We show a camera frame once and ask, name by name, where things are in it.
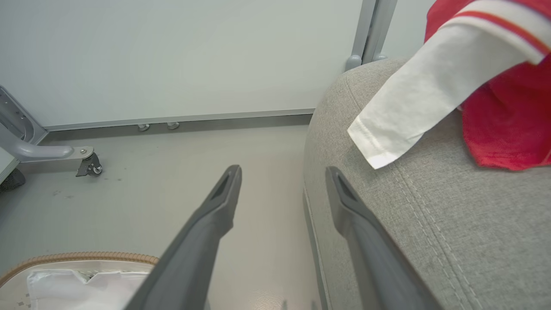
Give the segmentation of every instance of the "gray floor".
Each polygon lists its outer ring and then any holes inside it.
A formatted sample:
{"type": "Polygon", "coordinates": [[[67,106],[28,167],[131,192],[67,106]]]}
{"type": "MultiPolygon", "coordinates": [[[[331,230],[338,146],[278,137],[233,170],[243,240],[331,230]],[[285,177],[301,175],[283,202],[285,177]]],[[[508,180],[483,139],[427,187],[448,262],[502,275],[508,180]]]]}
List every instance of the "gray floor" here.
{"type": "Polygon", "coordinates": [[[52,133],[50,145],[91,145],[104,172],[78,162],[21,165],[27,183],[0,195],[0,273],[38,255],[119,251],[160,256],[225,168],[243,183],[209,291],[217,309],[320,309],[302,208],[309,116],[52,133]]]}

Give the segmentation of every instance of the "metal baseboard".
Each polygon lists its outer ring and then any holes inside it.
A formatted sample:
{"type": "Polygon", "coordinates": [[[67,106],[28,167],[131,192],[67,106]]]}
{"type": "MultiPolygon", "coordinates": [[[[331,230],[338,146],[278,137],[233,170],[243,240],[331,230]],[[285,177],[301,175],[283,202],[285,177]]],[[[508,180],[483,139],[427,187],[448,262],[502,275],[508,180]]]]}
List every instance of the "metal baseboard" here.
{"type": "Polygon", "coordinates": [[[246,113],[207,114],[207,115],[191,115],[191,116],[171,116],[171,117],[158,117],[158,118],[151,118],[151,119],[117,120],[117,121],[105,121],[105,122],[89,122],[89,123],[83,123],[83,124],[45,126],[44,129],[47,132],[51,132],[51,131],[62,131],[62,130],[115,127],[115,126],[128,126],[128,125],[140,125],[140,124],[158,124],[158,123],[165,123],[165,122],[242,119],[242,118],[248,118],[248,117],[303,115],[303,114],[312,114],[312,113],[314,113],[314,109],[259,111],[259,112],[246,112],[246,113]]]}

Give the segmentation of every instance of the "white towel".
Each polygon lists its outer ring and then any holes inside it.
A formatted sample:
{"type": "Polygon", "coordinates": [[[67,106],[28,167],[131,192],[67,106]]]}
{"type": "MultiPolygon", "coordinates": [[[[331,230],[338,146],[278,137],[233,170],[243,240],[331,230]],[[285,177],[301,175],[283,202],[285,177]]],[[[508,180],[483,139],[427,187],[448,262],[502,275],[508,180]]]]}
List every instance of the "white towel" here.
{"type": "MultiPolygon", "coordinates": [[[[551,46],[551,22],[520,4],[480,0],[460,12],[490,12],[551,46]]],[[[519,63],[539,63],[545,57],[510,29],[466,14],[444,24],[350,125],[348,134],[373,168],[404,155],[491,78],[519,63]]]]}

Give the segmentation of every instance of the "tan piping trim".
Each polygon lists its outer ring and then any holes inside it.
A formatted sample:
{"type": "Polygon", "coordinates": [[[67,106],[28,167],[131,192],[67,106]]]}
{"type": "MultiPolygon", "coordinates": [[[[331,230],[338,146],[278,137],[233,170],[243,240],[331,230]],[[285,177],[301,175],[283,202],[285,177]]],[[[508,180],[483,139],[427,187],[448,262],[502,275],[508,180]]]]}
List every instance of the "tan piping trim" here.
{"type": "Polygon", "coordinates": [[[33,257],[29,260],[22,262],[21,264],[10,269],[6,274],[0,277],[0,287],[13,278],[21,271],[41,264],[57,263],[60,261],[76,261],[76,260],[121,260],[131,261],[134,263],[144,263],[149,265],[155,265],[159,261],[155,256],[135,254],[135,253],[123,253],[123,252],[72,252],[55,255],[45,255],[33,257]]]}

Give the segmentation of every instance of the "caster wheel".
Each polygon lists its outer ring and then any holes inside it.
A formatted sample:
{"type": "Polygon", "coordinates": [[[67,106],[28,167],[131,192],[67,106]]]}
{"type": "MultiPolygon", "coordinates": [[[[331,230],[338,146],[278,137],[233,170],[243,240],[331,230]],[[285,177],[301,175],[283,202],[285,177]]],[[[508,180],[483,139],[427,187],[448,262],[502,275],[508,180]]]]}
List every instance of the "caster wheel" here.
{"type": "Polygon", "coordinates": [[[97,166],[97,167],[94,167],[94,168],[92,169],[92,171],[93,171],[94,173],[91,173],[91,175],[97,176],[97,175],[100,175],[100,174],[101,174],[101,172],[103,171],[103,168],[102,168],[101,166],[97,166]]]}

